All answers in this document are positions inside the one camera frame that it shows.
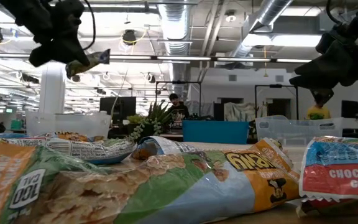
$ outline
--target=air duct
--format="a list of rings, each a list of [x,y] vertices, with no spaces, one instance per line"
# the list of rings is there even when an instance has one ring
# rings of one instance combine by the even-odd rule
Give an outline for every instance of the air duct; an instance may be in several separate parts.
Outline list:
[[[160,4],[158,9],[162,19],[162,32],[167,40],[186,40],[190,33],[190,9],[186,4]],[[184,56],[189,54],[189,43],[166,42],[168,55]],[[171,63],[169,65],[172,81],[190,80],[189,66],[185,63]],[[188,85],[173,85],[173,92],[183,100],[187,97]]]
[[[253,46],[247,43],[249,32],[265,26],[272,26],[283,11],[292,3],[293,0],[264,0],[259,11],[247,16],[244,21],[244,37],[236,49],[231,52],[230,57],[246,57]]]

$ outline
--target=ceiling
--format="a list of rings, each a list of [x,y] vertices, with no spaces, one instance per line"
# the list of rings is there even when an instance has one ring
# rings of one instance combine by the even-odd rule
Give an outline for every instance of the ceiling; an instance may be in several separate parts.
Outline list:
[[[161,19],[158,14],[144,14],[144,13],[127,13],[126,9],[134,2],[128,2],[126,7],[122,8],[122,12],[109,12],[102,7],[98,7],[96,1],[89,0],[93,4],[96,19],[96,42],[87,51],[87,53],[104,51],[111,49],[111,54],[133,54],[133,55],[165,55],[164,37],[161,29]],[[155,7],[153,2],[149,1],[151,7]],[[104,3],[116,4],[117,1],[103,1]],[[199,55],[205,33],[206,26],[210,19],[210,12],[213,6],[213,0],[201,0],[191,9],[191,47],[190,55]],[[351,12],[358,9],[358,0],[343,0],[334,1],[333,8],[343,11]],[[136,4],[143,4],[142,1],[136,1]],[[246,0],[229,1],[227,10],[234,10],[236,17],[235,21],[228,22],[223,19],[219,28],[217,41],[215,41],[211,53],[227,54],[236,48],[242,38],[242,26],[246,15],[250,15],[259,9],[261,1]],[[282,14],[282,16],[275,23],[273,33],[296,34],[296,32],[304,32],[299,41],[292,41],[291,44],[281,43],[275,44],[273,41],[265,47],[254,47],[251,54],[254,57],[274,57],[274,58],[297,58],[297,59],[313,59],[318,56],[313,44],[309,47],[290,46],[296,45],[301,39],[307,38],[307,35],[321,35],[321,29],[317,31],[310,31],[304,28],[305,24],[312,24],[318,22],[317,18],[324,14],[325,1],[319,0],[296,0],[289,8]],[[92,19],[90,12],[84,12],[81,16],[81,25],[78,31],[79,40],[83,47],[87,46],[92,39]],[[29,54],[32,49],[38,47],[38,44],[32,41],[32,34],[25,27],[18,27],[14,23],[9,13],[0,7],[0,27],[4,35],[4,42],[0,44],[0,53],[26,53]],[[135,30],[135,35],[138,39],[135,46],[130,47],[122,42],[122,34],[125,30]],[[17,32],[17,37],[13,36],[12,30]],[[199,75],[198,63],[192,63],[191,80],[195,81]],[[225,69],[218,69],[211,66],[206,72],[203,80],[204,85],[245,85],[246,83],[260,83],[272,82],[275,83],[274,75],[266,79],[264,77],[267,70],[274,74],[283,74],[285,80],[291,75],[291,69],[297,65],[294,64],[269,64],[255,63],[246,70],[227,71]],[[31,83],[26,83],[20,80],[21,73],[33,76],[41,81],[42,71],[45,67],[33,67],[27,60],[13,60],[7,58],[0,58],[0,105],[11,105],[10,102],[29,102],[27,110],[37,110],[39,102],[39,86]],[[236,74],[238,79],[236,82],[229,82],[228,75]],[[90,71],[81,75],[81,81],[75,83],[67,80],[65,110],[67,113],[88,112],[98,110],[98,99],[103,96],[137,96],[139,100],[139,112],[145,113],[148,106],[144,101],[154,100],[155,84],[147,81],[147,75],[154,75],[156,80],[170,81],[169,64],[168,63],[122,63],[111,62],[109,65],[98,65]],[[92,87],[98,86],[106,90],[106,95],[100,95]],[[169,92],[163,91],[158,100],[167,100]]]

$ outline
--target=white ceiling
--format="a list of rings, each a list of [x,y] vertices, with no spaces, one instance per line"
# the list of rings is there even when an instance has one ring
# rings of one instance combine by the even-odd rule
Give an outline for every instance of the white ceiling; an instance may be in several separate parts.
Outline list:
[[[296,0],[293,5],[288,8],[284,15],[287,16],[317,16],[320,11],[316,6],[321,6],[323,9],[325,1],[319,0]],[[351,7],[358,6],[358,0],[346,1]],[[211,10],[213,0],[202,0],[200,3],[192,8],[191,20],[191,54],[199,55],[200,49],[203,44],[204,35],[206,32],[205,26],[208,20],[207,15]],[[251,14],[252,11],[257,11],[260,1],[255,0],[255,7],[251,7],[251,1],[238,1],[233,0],[227,6],[227,9],[236,10],[237,19],[234,22],[227,22],[223,20],[218,36],[219,40],[215,42],[213,53],[216,52],[230,52],[232,51],[241,38],[241,27],[244,21],[244,15]],[[92,46],[89,52],[104,51],[111,49],[111,54],[134,54],[134,55],[163,55],[165,47],[163,43],[159,43],[158,39],[163,39],[162,31],[160,28],[161,21],[159,15],[156,14],[139,14],[139,13],[111,13],[111,12],[97,12],[96,30],[97,38],[96,43]],[[81,25],[79,28],[79,40],[82,46],[86,46],[91,41],[92,19],[89,12],[84,12],[81,17]],[[0,27],[3,28],[5,37],[4,43],[0,44],[0,52],[9,53],[27,53],[36,48],[38,45],[32,41],[32,34],[25,27],[17,27],[14,24],[14,19],[0,11]],[[11,37],[11,29],[17,30],[19,38]],[[134,47],[123,47],[121,42],[121,35],[127,29],[134,29],[138,41]],[[313,47],[281,47],[281,46],[266,46],[265,49],[253,49],[251,52],[255,57],[275,57],[275,58],[300,58],[300,59],[313,59],[318,54]],[[28,61],[23,60],[8,60],[0,58],[0,85],[22,85],[26,86],[28,83],[22,83],[16,76],[17,71],[23,71],[35,78],[40,79],[43,67],[34,68]],[[289,74],[285,70],[271,70],[268,73],[283,73],[288,80]],[[98,65],[89,72],[81,76],[81,82],[74,83],[67,80],[67,86],[100,86],[119,88],[124,82],[124,88],[155,88],[145,80],[147,74],[155,75],[157,80],[169,80],[168,64],[167,63],[110,63],[109,65]],[[237,83],[228,82],[227,76],[230,74],[237,74]],[[204,84],[213,85],[242,85],[243,83],[274,83],[274,75],[264,77],[265,70],[258,71],[250,70],[234,70],[227,71],[223,69],[212,68],[209,69]],[[193,68],[191,72],[192,80],[196,80],[198,76],[198,68]],[[39,89],[24,89],[24,88],[10,88],[10,90],[25,93],[29,96],[38,98]],[[116,95],[115,92],[109,91],[108,94]],[[122,91],[121,96],[138,96],[143,99],[144,96],[152,100],[154,95],[153,90],[149,91]],[[168,93],[162,95],[162,99],[166,99]],[[68,90],[67,99],[75,99],[77,101],[86,101],[89,98],[97,99],[101,95],[97,94],[95,90]]]

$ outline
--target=green plant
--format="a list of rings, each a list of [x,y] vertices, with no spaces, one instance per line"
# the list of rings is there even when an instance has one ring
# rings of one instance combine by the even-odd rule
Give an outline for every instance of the green plant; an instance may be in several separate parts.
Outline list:
[[[171,111],[169,111],[168,105],[162,107],[162,104],[150,104],[149,115],[143,119],[140,124],[134,129],[134,132],[130,134],[129,139],[131,141],[137,141],[142,137],[142,133],[145,126],[148,124],[153,125],[154,135],[158,136],[162,132],[162,126],[168,124],[171,120]]]
[[[127,117],[127,120],[131,124],[140,124],[144,119],[145,119],[145,116],[142,116],[142,115],[139,115],[139,114],[135,114],[133,116],[128,116]]]

